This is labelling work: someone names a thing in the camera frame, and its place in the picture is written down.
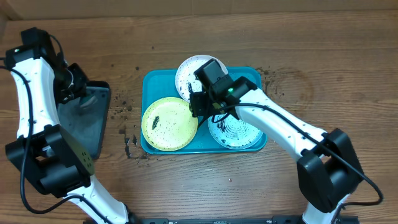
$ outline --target white plate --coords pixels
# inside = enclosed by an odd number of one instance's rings
[[[216,115],[215,121],[224,115]],[[224,121],[219,123],[211,122],[211,117],[207,119],[209,130],[213,138],[222,146],[229,149],[247,149],[260,140],[262,132],[247,124],[242,120],[237,120],[229,115]]]
[[[210,55],[192,56],[186,59],[179,66],[177,73],[175,74],[175,87],[177,88],[179,95],[185,101],[189,102],[190,93],[201,91],[201,83],[199,80],[196,80],[195,74],[193,73],[212,58],[216,59],[223,72],[228,74],[225,65],[220,60]]]

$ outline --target plate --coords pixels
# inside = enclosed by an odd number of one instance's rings
[[[189,95],[191,93],[201,91],[201,82],[196,79],[195,74],[193,73],[212,58],[216,59],[217,62],[220,64],[223,72],[225,74],[228,74],[225,65],[220,60],[210,55],[192,56],[186,59],[179,66],[177,73],[175,74],[175,87],[177,88],[177,91],[181,98],[183,98],[185,101],[190,101]]]
[[[186,146],[198,129],[198,118],[193,118],[189,103],[176,97],[155,101],[142,117],[145,140],[162,151],[175,151]]]
[[[215,121],[221,119],[224,115],[216,115]],[[247,124],[242,120],[237,120],[229,115],[225,120],[219,123],[211,122],[208,118],[210,134],[222,146],[229,149],[246,149],[253,146],[260,140],[262,131],[254,126]]]

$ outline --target blue tray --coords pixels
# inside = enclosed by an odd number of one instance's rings
[[[181,98],[175,88],[175,74],[177,69],[154,70],[149,72],[142,84],[142,109],[141,119],[145,110],[155,101],[165,97]],[[261,76],[251,67],[228,68],[228,72],[233,80],[241,76],[248,78],[261,88]],[[198,129],[193,140],[184,148],[166,152],[152,147],[144,138],[141,130],[141,147],[149,154],[191,154],[191,153],[220,153],[220,152],[253,152],[261,150],[267,143],[267,136],[262,138],[253,146],[247,149],[228,149],[218,144],[209,132],[207,121]]]

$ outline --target wooden table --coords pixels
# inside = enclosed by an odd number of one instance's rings
[[[305,210],[296,165],[273,140],[257,153],[191,156],[147,155],[130,143],[136,159],[126,157],[119,130],[126,127],[128,137],[139,138],[144,76],[208,54],[231,67],[257,69],[264,91],[305,121],[346,131],[365,173],[386,199],[343,214],[358,215],[362,223],[398,219],[398,11],[15,21],[8,22],[1,55],[20,45],[19,32],[33,26],[55,35],[67,60],[79,63],[90,79],[110,84],[96,176],[139,217],[256,218]],[[0,102],[4,148],[15,140],[19,119],[15,84],[5,71]],[[4,153],[0,170],[0,222],[80,223],[87,218],[71,203],[46,215],[27,212],[19,196],[19,171]],[[41,209],[58,201],[29,184],[27,196]],[[362,183],[349,200],[375,199],[373,189]]]

